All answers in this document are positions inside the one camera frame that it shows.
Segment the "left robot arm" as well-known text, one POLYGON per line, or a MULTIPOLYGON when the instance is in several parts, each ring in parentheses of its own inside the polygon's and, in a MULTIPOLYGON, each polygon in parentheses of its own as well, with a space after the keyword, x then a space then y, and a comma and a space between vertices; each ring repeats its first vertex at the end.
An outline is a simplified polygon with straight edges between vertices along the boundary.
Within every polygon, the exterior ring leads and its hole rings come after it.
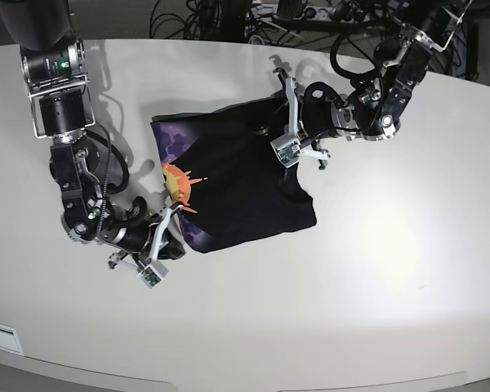
POLYGON ((335 40, 329 51, 334 73, 353 90, 341 94, 325 82, 301 85, 282 67, 274 74, 282 86, 280 105, 253 125, 269 140, 285 167, 306 156, 327 167, 325 139, 389 140, 436 54, 449 45, 462 24, 469 1, 335 1, 319 10, 305 1, 281 1, 279 20, 309 31, 318 19, 335 40))

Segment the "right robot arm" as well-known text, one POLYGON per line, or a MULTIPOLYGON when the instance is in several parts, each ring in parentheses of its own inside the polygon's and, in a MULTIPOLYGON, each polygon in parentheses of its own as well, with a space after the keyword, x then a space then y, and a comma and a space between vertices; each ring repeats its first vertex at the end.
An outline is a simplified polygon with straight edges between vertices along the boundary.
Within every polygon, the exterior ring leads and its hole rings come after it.
POLYGON ((0 17, 20 47, 34 135, 52 142, 49 167, 60 188, 67 235, 116 248, 110 269, 131 257, 129 267, 154 286, 167 275, 163 261, 185 254, 168 229, 184 205, 175 202, 150 214, 141 196, 126 211, 111 202, 128 187, 130 174, 109 132, 96 122, 85 49, 68 2, 0 1, 0 17))

